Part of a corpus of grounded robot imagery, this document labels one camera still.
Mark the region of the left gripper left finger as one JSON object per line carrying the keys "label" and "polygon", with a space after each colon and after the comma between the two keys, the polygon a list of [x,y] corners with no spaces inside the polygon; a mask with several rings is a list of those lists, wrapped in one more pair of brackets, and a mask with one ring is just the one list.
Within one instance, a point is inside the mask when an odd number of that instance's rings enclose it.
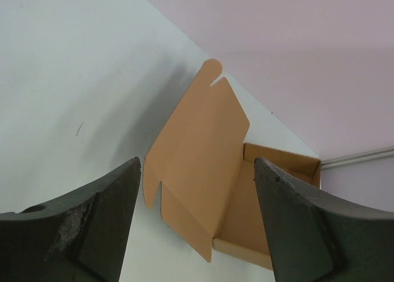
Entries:
{"label": "left gripper left finger", "polygon": [[1,214],[1,280],[118,281],[140,168],[132,158],[62,196]]}

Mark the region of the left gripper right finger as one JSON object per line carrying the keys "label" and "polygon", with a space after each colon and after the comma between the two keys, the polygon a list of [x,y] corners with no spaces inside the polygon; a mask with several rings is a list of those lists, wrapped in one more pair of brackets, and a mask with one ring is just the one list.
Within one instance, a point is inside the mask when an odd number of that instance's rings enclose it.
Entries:
{"label": "left gripper right finger", "polygon": [[393,214],[316,188],[265,158],[254,181],[276,281],[392,281]]}

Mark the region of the brown cardboard box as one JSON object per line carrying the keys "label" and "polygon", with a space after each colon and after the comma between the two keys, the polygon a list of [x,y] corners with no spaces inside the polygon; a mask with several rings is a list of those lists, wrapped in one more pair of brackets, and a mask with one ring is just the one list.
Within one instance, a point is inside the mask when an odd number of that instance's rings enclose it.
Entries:
{"label": "brown cardboard box", "polygon": [[319,187],[318,158],[245,142],[249,120],[218,60],[206,60],[153,143],[143,166],[147,207],[200,256],[213,251],[271,269],[254,182],[265,158]]}

